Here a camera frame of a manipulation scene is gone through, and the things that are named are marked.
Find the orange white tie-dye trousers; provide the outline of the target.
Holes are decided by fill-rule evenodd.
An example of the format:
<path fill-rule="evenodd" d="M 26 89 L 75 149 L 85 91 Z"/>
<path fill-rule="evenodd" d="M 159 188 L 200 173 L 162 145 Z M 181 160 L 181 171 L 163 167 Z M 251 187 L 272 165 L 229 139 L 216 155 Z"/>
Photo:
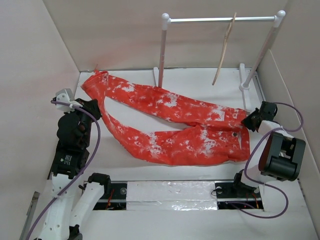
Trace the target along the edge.
<path fill-rule="evenodd" d="M 81 88 L 98 101 L 110 135 L 136 159 L 212 166 L 250 155 L 244 110 L 157 87 L 149 70 L 96 71 Z"/>

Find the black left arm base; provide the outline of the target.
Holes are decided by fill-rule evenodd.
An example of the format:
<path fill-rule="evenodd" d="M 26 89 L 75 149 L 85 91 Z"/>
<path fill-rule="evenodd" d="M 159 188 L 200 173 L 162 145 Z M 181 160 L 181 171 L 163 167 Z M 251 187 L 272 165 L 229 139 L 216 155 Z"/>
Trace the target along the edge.
<path fill-rule="evenodd" d="M 127 188 L 125 181 L 112 181 L 110 190 L 95 204 L 94 210 L 121 211 L 127 209 Z"/>

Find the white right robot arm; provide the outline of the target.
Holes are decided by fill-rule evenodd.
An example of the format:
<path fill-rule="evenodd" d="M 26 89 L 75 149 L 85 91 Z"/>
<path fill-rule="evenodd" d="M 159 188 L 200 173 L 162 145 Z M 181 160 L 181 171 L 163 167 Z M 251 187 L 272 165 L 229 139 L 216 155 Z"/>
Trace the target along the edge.
<path fill-rule="evenodd" d="M 248 130 L 262 136 L 250 154 L 249 161 L 263 141 L 266 143 L 258 164 L 249 168 L 247 162 L 244 169 L 234 176 L 231 191 L 237 197 L 252 193 L 259 185 L 273 180 L 292 182 L 299 176 L 306 142 L 291 135 L 295 130 L 286 129 L 274 121 L 278 105 L 278 102 L 263 101 L 260 108 L 241 121 Z"/>

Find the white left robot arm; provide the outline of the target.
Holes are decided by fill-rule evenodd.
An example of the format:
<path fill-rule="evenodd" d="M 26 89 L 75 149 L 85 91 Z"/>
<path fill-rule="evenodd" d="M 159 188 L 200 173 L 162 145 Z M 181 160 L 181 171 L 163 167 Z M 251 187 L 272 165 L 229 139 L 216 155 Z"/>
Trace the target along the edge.
<path fill-rule="evenodd" d="M 81 185 L 84 171 L 98 150 L 89 153 L 92 124 L 97 128 L 97 143 L 101 139 L 98 123 L 102 114 L 96 99 L 63 102 L 55 97 L 51 101 L 56 107 L 64 107 L 58 121 L 58 142 L 50 169 L 51 201 L 34 221 L 31 230 L 44 218 L 38 240 L 81 240 L 82 225 L 88 219 L 100 198 L 111 194 L 111 178 L 107 174 L 93 173 Z"/>

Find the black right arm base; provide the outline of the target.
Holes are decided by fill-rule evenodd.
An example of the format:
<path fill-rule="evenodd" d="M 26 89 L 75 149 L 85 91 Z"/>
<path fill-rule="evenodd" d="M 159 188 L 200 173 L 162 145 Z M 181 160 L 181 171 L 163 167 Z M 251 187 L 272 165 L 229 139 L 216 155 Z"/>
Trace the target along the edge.
<path fill-rule="evenodd" d="M 260 193 L 237 191 L 230 181 L 216 181 L 211 190 L 211 196 L 217 200 L 219 210 L 263 210 L 263 202 Z"/>

